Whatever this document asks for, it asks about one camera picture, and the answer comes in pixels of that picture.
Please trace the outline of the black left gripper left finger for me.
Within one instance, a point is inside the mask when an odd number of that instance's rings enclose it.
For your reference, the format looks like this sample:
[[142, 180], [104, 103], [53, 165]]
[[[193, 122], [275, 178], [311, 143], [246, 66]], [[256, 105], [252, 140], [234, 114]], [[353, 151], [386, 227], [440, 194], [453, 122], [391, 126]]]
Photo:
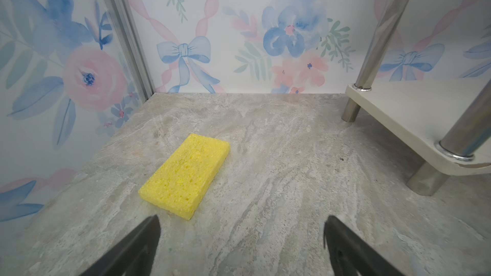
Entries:
[[147, 217], [83, 275], [150, 275], [161, 236], [159, 218]]

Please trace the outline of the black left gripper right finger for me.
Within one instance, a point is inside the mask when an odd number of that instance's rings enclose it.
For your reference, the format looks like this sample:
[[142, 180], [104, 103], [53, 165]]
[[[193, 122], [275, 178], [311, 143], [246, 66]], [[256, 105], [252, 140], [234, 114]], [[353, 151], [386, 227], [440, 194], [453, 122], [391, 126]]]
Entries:
[[323, 247], [335, 275], [402, 274], [334, 215], [324, 224]]

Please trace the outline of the bright yellow cellulose sponge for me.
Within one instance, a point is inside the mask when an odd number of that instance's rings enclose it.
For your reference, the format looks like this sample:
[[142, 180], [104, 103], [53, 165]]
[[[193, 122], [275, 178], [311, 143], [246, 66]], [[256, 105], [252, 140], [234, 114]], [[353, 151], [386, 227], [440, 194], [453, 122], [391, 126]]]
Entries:
[[139, 189], [141, 199], [189, 221], [230, 148], [226, 141], [190, 134]]

